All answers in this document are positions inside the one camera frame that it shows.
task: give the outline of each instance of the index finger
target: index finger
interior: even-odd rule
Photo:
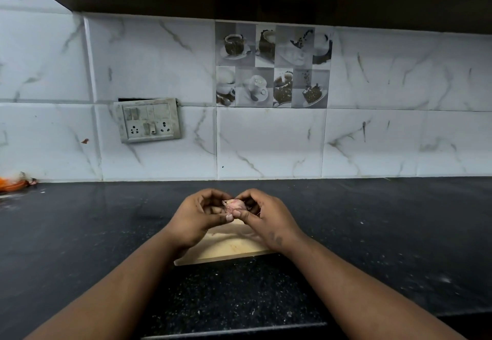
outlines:
[[[259,206],[262,206],[266,199],[270,196],[263,191],[258,190],[257,188],[250,188],[246,191],[241,192],[236,199],[246,200],[248,198],[252,198],[255,202],[258,203]]]
[[[205,188],[196,193],[198,196],[202,196],[204,199],[215,198],[219,200],[230,200],[232,196],[224,191],[217,190],[216,188]]]

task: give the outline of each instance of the small pink onion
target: small pink onion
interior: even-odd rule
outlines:
[[[238,209],[240,211],[248,209],[246,207],[246,204],[243,202],[243,200],[239,200],[239,199],[222,200],[222,203],[225,206],[226,213],[232,213],[232,211],[235,209]]]

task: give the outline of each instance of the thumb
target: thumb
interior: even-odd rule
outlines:
[[[207,222],[206,227],[210,229],[215,226],[224,225],[226,223],[231,223],[234,221],[234,217],[231,213],[221,213],[221,214],[206,214]]]
[[[246,225],[251,227],[257,234],[261,233],[261,225],[263,224],[263,220],[253,213],[249,213],[245,210],[234,210],[232,211],[232,215],[235,219],[242,220]]]

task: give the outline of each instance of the person's left hand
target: person's left hand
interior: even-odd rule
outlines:
[[[222,200],[229,199],[232,199],[231,195],[214,188],[189,195],[164,227],[163,232],[169,236],[178,250],[191,248],[203,239],[211,227],[234,220],[232,214],[225,213],[222,206]]]

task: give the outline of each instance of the forearm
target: forearm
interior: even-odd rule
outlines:
[[[352,340],[463,339],[390,287],[304,237],[289,258]]]
[[[176,249],[160,231],[28,339],[130,337]]]

